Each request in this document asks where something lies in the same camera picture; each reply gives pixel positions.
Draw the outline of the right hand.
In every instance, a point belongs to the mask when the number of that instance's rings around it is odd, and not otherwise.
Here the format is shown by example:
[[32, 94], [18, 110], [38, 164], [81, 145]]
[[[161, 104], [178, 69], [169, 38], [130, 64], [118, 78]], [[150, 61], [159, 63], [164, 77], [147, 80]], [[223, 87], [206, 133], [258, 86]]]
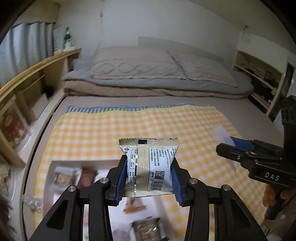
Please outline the right hand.
[[267, 207], [264, 218], [266, 220], [275, 220], [282, 211], [287, 200], [295, 196], [295, 189], [284, 190], [279, 186], [266, 184], [262, 203]]

